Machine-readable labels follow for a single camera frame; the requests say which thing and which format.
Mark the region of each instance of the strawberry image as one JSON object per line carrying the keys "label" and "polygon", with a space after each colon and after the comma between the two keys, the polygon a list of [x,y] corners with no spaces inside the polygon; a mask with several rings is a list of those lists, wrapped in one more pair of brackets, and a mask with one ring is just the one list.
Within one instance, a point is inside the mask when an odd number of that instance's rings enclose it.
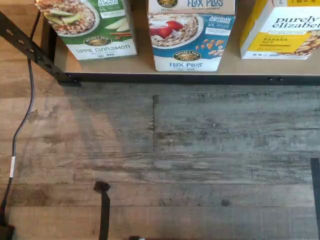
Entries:
{"label": "strawberry image", "polygon": [[165,39],[172,33],[172,28],[168,26],[164,26],[157,29],[157,35]]}
{"label": "strawberry image", "polygon": [[156,28],[149,29],[150,36],[154,36],[158,34],[158,30]]}
{"label": "strawberry image", "polygon": [[168,24],[168,27],[173,29],[173,30],[176,30],[176,31],[179,31],[180,29],[182,29],[184,26],[177,22],[177,21],[167,21],[166,24]]}

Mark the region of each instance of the wooden floor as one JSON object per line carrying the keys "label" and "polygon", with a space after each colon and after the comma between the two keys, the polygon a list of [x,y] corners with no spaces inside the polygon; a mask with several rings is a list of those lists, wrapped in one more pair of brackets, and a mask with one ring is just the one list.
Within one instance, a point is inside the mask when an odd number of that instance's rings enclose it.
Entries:
{"label": "wooden floor", "polygon": [[[30,32],[32,5],[1,11]],[[111,185],[112,240],[318,239],[320,87],[67,88],[33,70],[7,211],[17,239],[97,240],[95,180]],[[0,195],[29,94],[26,58],[0,39]]]}

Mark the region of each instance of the shelf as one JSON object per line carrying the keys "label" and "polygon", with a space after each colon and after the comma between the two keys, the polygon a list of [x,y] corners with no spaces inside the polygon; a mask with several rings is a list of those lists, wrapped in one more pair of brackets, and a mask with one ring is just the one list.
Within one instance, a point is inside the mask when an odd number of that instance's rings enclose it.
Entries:
{"label": "shelf", "polygon": [[240,0],[236,21],[217,73],[158,72],[154,67],[152,46],[148,35],[147,3],[135,1],[133,18],[137,34],[138,55],[110,59],[77,61],[58,38],[55,64],[66,73],[80,74],[148,74],[148,75],[236,75],[236,76],[320,76],[320,51],[307,60],[241,59],[239,36],[255,0]]}

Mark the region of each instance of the blue oatmeal box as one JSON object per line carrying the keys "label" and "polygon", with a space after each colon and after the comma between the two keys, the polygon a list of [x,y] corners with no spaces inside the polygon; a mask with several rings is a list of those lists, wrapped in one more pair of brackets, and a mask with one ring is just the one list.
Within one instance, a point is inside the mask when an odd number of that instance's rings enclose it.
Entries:
{"label": "blue oatmeal box", "polygon": [[[162,3],[159,4],[161,7],[155,9],[156,2]],[[235,21],[234,0],[156,2],[149,0],[148,13],[156,70],[217,71]],[[176,8],[179,4],[181,8],[174,12],[171,8]]]}

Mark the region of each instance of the yellow oatmeal box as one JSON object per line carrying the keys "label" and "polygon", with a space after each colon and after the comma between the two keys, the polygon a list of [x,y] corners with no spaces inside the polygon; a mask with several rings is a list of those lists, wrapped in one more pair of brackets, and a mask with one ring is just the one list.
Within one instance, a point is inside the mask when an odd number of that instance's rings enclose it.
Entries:
{"label": "yellow oatmeal box", "polygon": [[240,37],[242,59],[307,59],[320,47],[320,0],[257,0]]}

